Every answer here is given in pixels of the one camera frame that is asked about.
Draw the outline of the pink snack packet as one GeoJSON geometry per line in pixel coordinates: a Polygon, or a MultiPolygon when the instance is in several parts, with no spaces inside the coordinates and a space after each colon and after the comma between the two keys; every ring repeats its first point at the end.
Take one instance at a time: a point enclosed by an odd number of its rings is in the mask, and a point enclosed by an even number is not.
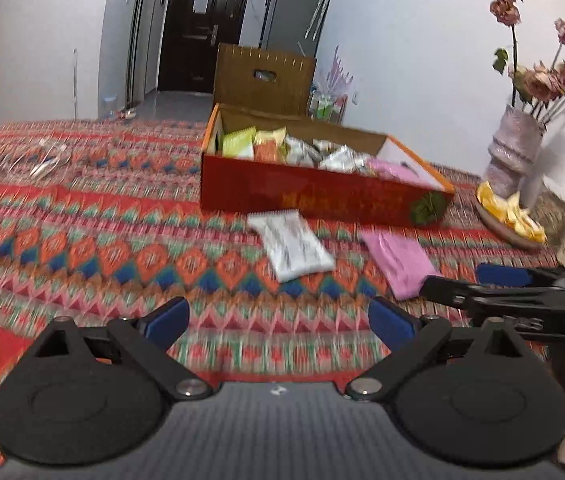
{"type": "Polygon", "coordinates": [[[403,183],[419,184],[422,180],[419,178],[418,174],[410,168],[394,164],[394,162],[387,162],[386,160],[371,157],[367,160],[365,167],[373,174],[375,177],[384,180],[393,180],[403,183]]]}
{"type": "Polygon", "coordinates": [[[429,276],[439,276],[418,240],[389,231],[363,231],[361,239],[396,300],[416,298],[429,276]]]}

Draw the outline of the colourful patterned tablecloth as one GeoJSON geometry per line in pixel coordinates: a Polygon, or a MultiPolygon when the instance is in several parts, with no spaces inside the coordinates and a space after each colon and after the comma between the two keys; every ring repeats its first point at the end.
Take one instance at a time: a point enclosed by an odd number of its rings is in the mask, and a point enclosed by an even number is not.
{"type": "Polygon", "coordinates": [[[210,382],[344,386],[387,355],[368,304],[389,282],[356,223],[307,218],[331,272],[277,281],[238,212],[200,205],[206,128],[0,126],[0,384],[59,316],[84,326],[190,304],[172,356],[210,382]]]}

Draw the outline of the dark entrance door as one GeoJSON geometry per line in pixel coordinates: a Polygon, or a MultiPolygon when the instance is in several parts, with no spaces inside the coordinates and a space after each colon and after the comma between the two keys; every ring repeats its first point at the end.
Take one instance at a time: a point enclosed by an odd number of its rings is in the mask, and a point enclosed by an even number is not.
{"type": "Polygon", "coordinates": [[[158,89],[211,93],[218,46],[238,44],[247,0],[168,0],[158,89]]]}

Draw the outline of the metal storage rack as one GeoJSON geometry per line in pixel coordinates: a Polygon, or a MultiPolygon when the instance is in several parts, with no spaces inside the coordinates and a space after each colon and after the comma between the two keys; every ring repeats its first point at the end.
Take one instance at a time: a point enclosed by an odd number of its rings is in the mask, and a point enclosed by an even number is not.
{"type": "Polygon", "coordinates": [[[321,122],[340,125],[347,104],[347,95],[323,93],[317,89],[311,92],[308,102],[308,116],[321,122]]]}

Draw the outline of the plate of orange peels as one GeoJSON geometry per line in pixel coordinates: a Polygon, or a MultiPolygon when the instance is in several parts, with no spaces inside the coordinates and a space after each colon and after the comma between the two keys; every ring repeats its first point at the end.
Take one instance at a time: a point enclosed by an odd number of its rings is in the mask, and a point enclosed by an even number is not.
{"type": "Polygon", "coordinates": [[[485,226],[510,245],[525,250],[540,250],[547,243],[545,229],[520,206],[520,193],[502,198],[481,182],[476,188],[474,207],[485,226]]]}

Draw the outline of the orange cardboard snack box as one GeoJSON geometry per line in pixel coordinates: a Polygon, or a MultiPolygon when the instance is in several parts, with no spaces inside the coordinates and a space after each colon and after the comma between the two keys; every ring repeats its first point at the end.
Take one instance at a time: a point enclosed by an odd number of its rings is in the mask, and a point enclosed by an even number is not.
{"type": "Polygon", "coordinates": [[[254,214],[292,209],[312,219],[435,229],[456,194],[439,171],[394,136],[315,122],[307,117],[216,104],[201,152],[200,205],[209,211],[254,214]],[[329,140],[347,145],[383,162],[406,166],[418,180],[411,183],[224,156],[224,137],[249,127],[265,131],[284,127],[293,138],[306,142],[329,140]]]}

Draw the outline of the white snack packet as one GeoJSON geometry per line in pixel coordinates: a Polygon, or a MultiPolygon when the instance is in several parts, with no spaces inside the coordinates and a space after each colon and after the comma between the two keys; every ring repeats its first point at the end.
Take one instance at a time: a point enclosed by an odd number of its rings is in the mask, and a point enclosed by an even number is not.
{"type": "Polygon", "coordinates": [[[367,153],[356,152],[347,145],[342,145],[333,153],[322,159],[318,164],[320,170],[354,174],[365,167],[371,156],[367,153]]]}
{"type": "Polygon", "coordinates": [[[249,214],[248,226],[261,237],[280,283],[335,268],[334,258],[297,210],[249,214]]]}

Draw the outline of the green yellow snack packet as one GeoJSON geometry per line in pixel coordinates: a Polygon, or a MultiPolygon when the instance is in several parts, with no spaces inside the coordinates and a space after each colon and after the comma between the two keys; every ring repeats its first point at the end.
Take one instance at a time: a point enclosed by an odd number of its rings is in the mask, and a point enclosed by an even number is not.
{"type": "Polygon", "coordinates": [[[245,128],[226,134],[222,142],[222,154],[229,158],[254,159],[255,127],[245,128]]]}

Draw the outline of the pink textured vase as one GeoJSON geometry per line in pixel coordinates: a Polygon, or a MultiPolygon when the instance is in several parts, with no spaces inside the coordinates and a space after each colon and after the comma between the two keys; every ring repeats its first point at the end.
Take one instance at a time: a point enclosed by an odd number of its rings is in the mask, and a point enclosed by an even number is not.
{"type": "Polygon", "coordinates": [[[508,198],[519,190],[534,169],[545,132],[546,127],[535,117],[506,106],[488,145],[491,159],[483,174],[496,195],[508,198]]]}

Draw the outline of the grey refrigerator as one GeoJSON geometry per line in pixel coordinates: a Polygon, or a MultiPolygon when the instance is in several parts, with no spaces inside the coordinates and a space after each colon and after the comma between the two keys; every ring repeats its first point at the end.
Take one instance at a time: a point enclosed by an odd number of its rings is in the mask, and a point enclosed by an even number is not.
{"type": "Polygon", "coordinates": [[[329,1],[266,0],[258,47],[314,58],[329,1]]]}

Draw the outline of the brown wooden chair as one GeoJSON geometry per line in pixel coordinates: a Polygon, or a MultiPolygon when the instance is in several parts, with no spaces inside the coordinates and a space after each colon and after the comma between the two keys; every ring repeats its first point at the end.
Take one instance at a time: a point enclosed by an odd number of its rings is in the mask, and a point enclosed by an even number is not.
{"type": "Polygon", "coordinates": [[[307,111],[316,60],[282,51],[220,44],[213,100],[284,116],[307,111]]]}

